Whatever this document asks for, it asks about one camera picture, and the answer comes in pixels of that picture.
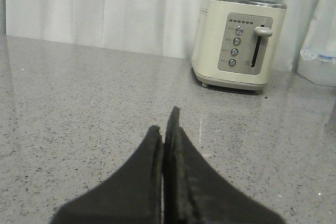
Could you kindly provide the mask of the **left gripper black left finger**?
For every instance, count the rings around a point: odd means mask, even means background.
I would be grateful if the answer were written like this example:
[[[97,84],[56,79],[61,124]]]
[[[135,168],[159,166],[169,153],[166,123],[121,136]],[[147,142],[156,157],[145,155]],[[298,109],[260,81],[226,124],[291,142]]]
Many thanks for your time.
[[[162,136],[154,125],[113,175],[64,204],[51,223],[160,223],[162,164]]]

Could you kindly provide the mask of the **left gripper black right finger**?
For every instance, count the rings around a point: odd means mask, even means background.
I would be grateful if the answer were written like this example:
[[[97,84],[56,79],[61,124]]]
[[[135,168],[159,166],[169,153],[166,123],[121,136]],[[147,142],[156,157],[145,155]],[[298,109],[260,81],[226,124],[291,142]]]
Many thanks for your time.
[[[164,144],[164,223],[284,223],[226,181],[179,125],[174,107]]]

